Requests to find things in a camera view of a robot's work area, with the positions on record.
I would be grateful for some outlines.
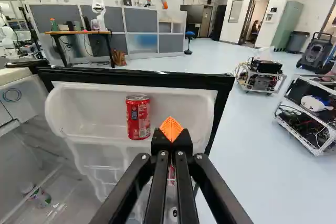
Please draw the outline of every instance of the refrigerator door shelf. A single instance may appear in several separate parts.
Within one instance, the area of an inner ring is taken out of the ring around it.
[[[139,152],[150,153],[151,138],[128,138],[125,98],[150,97],[152,134],[174,117],[190,132],[194,153],[204,152],[210,138],[217,91],[113,84],[58,83],[50,92],[45,115],[52,131],[63,137],[78,170],[104,201]]]

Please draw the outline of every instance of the robot cart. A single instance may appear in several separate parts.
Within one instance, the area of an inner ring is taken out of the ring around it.
[[[266,95],[277,94],[286,78],[285,74],[252,71],[247,63],[242,63],[236,68],[236,80],[246,93],[253,91]]]

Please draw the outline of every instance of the desk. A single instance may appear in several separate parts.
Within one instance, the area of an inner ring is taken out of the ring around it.
[[[69,36],[69,35],[76,35],[76,34],[100,34],[105,38],[106,45],[108,48],[110,60],[111,60],[111,67],[115,68],[115,64],[112,57],[111,46],[109,42],[109,36],[112,34],[110,31],[46,31],[45,34],[51,35],[54,38],[56,47],[58,49],[59,55],[61,56],[62,62],[65,67],[71,67],[70,64],[67,63],[65,55],[63,53],[63,49],[61,44],[59,43],[59,37],[61,36]]]

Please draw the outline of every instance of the person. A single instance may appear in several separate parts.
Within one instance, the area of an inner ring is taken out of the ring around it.
[[[250,33],[250,41],[252,43],[256,42],[258,34],[259,34],[259,21],[256,20],[253,22],[251,33]]]

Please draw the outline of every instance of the coca-cola can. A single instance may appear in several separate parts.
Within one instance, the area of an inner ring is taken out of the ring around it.
[[[130,139],[143,140],[151,135],[150,102],[145,94],[126,97],[127,132]]]

